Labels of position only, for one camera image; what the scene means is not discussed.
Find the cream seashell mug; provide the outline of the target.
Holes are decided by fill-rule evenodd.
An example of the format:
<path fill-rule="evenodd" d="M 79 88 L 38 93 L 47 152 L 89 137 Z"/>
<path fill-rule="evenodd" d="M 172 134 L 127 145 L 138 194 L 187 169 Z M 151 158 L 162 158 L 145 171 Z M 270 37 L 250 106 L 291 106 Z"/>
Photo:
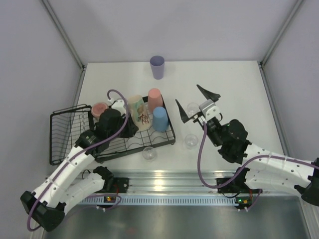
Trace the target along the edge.
<path fill-rule="evenodd" d="M 139 131 L 145 131 L 151 127 L 151 120 L 146 105 L 141 95 L 134 95 L 128 98 L 128 106 L 134 124 Z"/>

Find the blue plastic tumbler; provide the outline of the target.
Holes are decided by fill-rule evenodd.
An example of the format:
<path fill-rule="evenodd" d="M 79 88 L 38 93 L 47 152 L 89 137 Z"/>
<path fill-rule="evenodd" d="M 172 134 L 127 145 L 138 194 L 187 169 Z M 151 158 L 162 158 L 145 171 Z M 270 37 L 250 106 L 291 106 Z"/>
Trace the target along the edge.
<path fill-rule="evenodd" d="M 153 110 L 153 128 L 159 132 L 164 132 L 168 128 L 168 117 L 164 107 L 156 107 Z"/>

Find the salmon pink plastic tumbler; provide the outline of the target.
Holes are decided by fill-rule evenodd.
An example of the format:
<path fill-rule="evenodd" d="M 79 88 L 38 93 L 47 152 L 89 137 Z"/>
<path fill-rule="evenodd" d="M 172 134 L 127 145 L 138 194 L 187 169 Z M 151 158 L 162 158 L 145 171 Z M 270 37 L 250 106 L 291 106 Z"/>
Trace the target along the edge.
<path fill-rule="evenodd" d="M 157 88 L 152 88 L 148 92 L 148 108 L 152 113 L 156 107 L 162 107 L 163 100 L 161 96 L 161 92 Z"/>

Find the pink ghost pattern mug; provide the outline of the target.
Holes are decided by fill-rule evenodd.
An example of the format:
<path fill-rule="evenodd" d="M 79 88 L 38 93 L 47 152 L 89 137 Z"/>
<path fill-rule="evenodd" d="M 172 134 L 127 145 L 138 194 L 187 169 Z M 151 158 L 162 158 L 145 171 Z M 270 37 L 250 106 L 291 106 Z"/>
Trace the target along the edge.
<path fill-rule="evenodd" d="M 108 109 L 108 104 L 106 102 L 98 102 L 91 107 L 91 114 L 96 121 L 99 121 L 101 114 L 106 109 Z"/>

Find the purple plastic tumbler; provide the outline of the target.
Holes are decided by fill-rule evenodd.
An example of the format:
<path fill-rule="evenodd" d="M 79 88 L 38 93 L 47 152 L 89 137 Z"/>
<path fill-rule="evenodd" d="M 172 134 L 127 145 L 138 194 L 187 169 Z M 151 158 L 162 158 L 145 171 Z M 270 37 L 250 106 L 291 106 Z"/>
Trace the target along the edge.
<path fill-rule="evenodd" d="M 160 80 L 163 78 L 164 75 L 164 64 L 165 60 L 162 56 L 153 56 L 150 59 L 150 66 L 152 70 L 153 77 L 157 80 Z"/>

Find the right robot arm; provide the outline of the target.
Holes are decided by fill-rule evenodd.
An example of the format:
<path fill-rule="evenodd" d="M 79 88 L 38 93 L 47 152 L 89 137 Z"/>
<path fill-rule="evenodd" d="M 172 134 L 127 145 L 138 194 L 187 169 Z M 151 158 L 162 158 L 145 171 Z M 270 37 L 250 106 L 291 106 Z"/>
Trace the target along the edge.
<path fill-rule="evenodd" d="M 210 189 L 224 191 L 229 185 L 239 192 L 279 191 L 300 196 L 313 205 L 319 204 L 319 161 L 294 159 L 259 147 L 247 139 L 243 124 L 233 119 L 221 124 L 222 115 L 216 105 L 220 95 L 197 86 L 206 98 L 199 111 L 188 116 L 180 103 L 177 104 L 183 123 L 197 122 L 204 131 L 197 158 L 197 173 L 201 183 Z M 209 138 L 218 153 L 228 163 L 239 165 L 235 174 L 223 183 L 208 184 L 201 173 L 201 156 L 205 140 Z"/>

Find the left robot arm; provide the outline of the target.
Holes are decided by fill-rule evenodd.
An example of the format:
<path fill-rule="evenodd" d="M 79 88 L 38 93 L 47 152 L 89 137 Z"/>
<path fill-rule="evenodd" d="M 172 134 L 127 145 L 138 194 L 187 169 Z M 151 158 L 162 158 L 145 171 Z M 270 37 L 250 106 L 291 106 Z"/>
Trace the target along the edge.
<path fill-rule="evenodd" d="M 28 230 L 34 230 L 29 224 L 31 220 L 47 232 L 56 229 L 73 207 L 96 192 L 106 192 L 113 197 L 114 175 L 107 167 L 98 166 L 79 183 L 73 182 L 109 147 L 110 141 L 132 137 L 137 131 L 130 111 L 122 114 L 117 109 L 105 110 L 95 128 L 80 135 L 58 168 L 36 189 L 21 195 L 28 214 Z"/>

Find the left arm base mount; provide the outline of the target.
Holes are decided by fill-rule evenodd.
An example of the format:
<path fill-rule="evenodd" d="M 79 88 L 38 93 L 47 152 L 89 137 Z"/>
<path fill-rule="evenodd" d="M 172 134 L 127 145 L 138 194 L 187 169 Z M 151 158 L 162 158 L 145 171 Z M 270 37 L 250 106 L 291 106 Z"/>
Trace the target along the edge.
<path fill-rule="evenodd" d="M 129 188 L 128 177 L 115 177 L 107 167 L 103 166 L 98 166 L 93 172 L 102 173 L 102 176 L 106 175 L 108 179 L 103 188 L 96 193 L 127 193 Z"/>

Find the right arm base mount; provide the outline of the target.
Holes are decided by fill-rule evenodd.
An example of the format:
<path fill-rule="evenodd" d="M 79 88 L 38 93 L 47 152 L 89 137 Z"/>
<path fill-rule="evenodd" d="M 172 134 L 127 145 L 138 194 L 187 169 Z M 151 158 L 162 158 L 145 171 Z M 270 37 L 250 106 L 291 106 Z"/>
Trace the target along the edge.
<path fill-rule="evenodd" d="M 223 195 L 234 194 L 234 196 L 226 196 L 227 198 L 235 198 L 240 194 L 249 194 L 249 197 L 251 198 L 253 196 L 253 191 L 245 184 L 245 176 L 249 171 L 250 169 L 244 168 L 233 181 L 226 186 L 217 189 L 218 193 Z"/>

